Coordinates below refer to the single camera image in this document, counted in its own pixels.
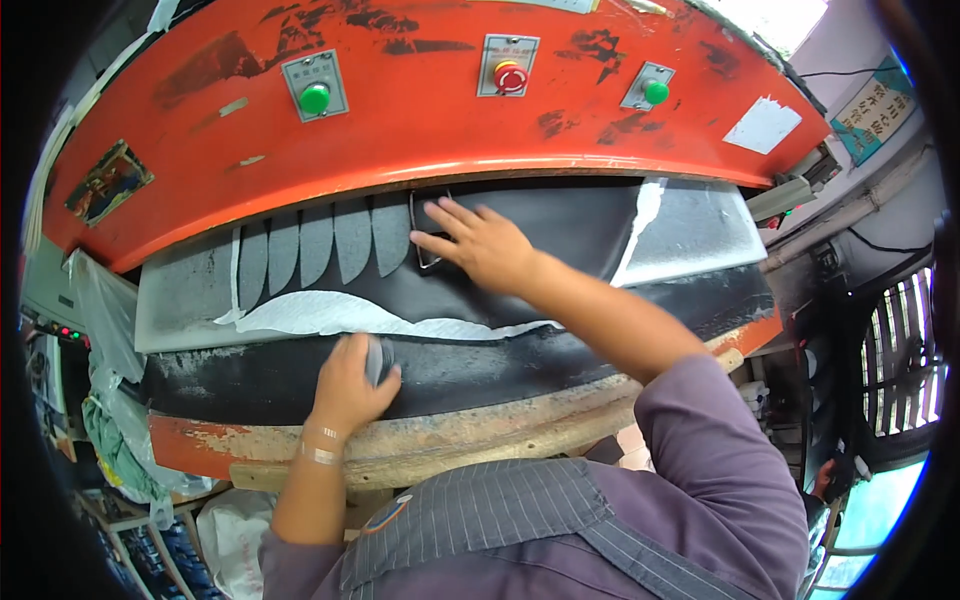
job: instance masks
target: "cut felt pieces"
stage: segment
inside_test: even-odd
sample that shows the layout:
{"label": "cut felt pieces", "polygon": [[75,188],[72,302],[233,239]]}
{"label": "cut felt pieces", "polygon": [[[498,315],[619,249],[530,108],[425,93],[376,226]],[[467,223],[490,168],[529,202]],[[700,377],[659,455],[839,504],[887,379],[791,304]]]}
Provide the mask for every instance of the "cut felt pieces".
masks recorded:
{"label": "cut felt pieces", "polygon": [[376,196],[371,203],[358,198],[243,226],[237,265],[240,309],[256,305],[265,282],[271,297],[286,288],[298,262],[300,289],[315,283],[329,266],[334,244],[345,285],[364,270],[372,251],[381,277],[395,271],[409,250],[411,228],[408,205],[397,200],[390,195]]}

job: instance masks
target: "red emergency stop button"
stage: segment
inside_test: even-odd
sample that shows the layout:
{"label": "red emergency stop button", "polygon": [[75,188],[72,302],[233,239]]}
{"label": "red emergency stop button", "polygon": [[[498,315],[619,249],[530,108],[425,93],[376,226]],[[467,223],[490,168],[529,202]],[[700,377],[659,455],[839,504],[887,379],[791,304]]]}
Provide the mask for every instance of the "red emergency stop button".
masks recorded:
{"label": "red emergency stop button", "polygon": [[504,60],[493,70],[493,83],[505,94],[515,94],[527,86],[530,74],[513,60]]}

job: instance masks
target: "pipe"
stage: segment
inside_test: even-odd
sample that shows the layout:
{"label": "pipe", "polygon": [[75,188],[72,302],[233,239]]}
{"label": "pipe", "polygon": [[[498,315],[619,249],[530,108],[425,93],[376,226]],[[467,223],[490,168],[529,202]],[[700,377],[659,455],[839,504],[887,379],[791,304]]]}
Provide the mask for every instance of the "pipe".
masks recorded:
{"label": "pipe", "polygon": [[879,211],[884,204],[893,200],[906,184],[912,181],[916,173],[933,159],[936,153],[932,150],[933,146],[924,144],[919,151],[902,161],[858,198],[841,206],[839,210],[826,219],[815,223],[794,239],[770,252],[767,259],[760,263],[760,270],[763,273],[775,271],[810,248],[857,224],[860,219]]}

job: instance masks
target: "window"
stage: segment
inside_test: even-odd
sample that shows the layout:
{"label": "window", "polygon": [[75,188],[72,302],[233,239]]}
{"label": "window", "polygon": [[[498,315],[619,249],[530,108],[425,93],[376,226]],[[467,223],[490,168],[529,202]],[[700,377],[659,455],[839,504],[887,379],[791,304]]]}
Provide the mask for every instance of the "window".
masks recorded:
{"label": "window", "polygon": [[860,363],[863,416],[878,437],[940,418],[947,367],[933,354],[929,269],[883,292],[867,326]]}
{"label": "window", "polygon": [[856,583],[893,531],[923,470],[924,463],[918,463],[853,486],[807,600],[839,600]]}
{"label": "window", "polygon": [[789,59],[827,11],[825,0],[705,0],[748,34],[757,33]]}

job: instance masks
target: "worker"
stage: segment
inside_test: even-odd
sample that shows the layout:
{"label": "worker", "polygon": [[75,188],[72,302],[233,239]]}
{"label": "worker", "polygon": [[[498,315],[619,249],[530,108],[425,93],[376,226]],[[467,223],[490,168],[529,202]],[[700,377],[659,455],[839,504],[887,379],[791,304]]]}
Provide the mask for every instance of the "worker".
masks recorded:
{"label": "worker", "polygon": [[440,198],[425,210],[451,239],[413,231],[414,244],[644,384],[634,412],[657,472],[582,458],[456,468],[389,502],[345,548],[344,447],[390,405],[401,373],[374,388],[369,338],[344,337],[259,550],[264,598],[793,600],[804,504],[703,343],[653,303],[534,249],[489,208]]}

